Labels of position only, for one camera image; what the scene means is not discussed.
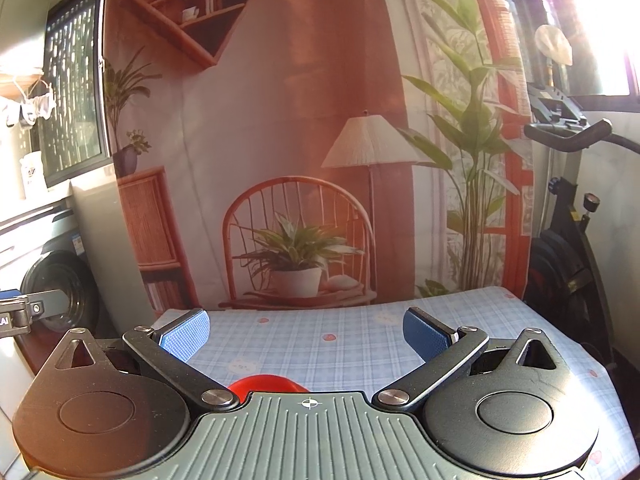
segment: exercise bike handlebar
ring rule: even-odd
[[[611,122],[607,119],[599,120],[579,132],[559,124],[527,124],[524,127],[524,134],[529,139],[540,142],[540,144],[558,152],[579,152],[603,140],[640,155],[640,144],[613,133]]]

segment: black knob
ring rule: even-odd
[[[549,193],[551,193],[552,195],[557,195],[559,184],[560,184],[560,179],[555,176],[549,181],[546,188],[549,190]]]
[[[593,193],[585,193],[582,205],[589,213],[595,213],[596,209],[600,205],[600,199]]]

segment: triangular cutout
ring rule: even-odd
[[[518,358],[518,364],[530,368],[542,368],[543,370],[556,369],[556,364],[546,351],[542,341],[538,341],[537,339],[532,339],[527,343],[527,346],[525,346],[524,351]]]
[[[79,368],[83,366],[91,366],[95,364],[94,359],[89,354],[84,341],[81,339],[73,339],[65,348],[60,359],[56,363],[58,370],[68,370],[69,368]]]

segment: blue plaid tablecloth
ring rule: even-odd
[[[586,478],[618,480],[640,460],[607,371],[580,345],[500,287],[428,300],[327,310],[209,312],[210,335],[188,363],[227,386],[255,374],[287,377],[315,391],[373,393],[423,361],[404,341],[402,316],[419,308],[455,328],[475,325],[495,338],[516,338],[526,327],[545,331],[593,398],[600,433]],[[167,311],[156,326],[180,316]]]

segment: gray ribbed plate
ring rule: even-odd
[[[38,480],[51,478],[39,473]],[[361,393],[254,394],[232,413],[203,416],[173,456],[136,480],[478,480],[444,460],[408,415]],[[577,472],[567,480],[580,480]]]

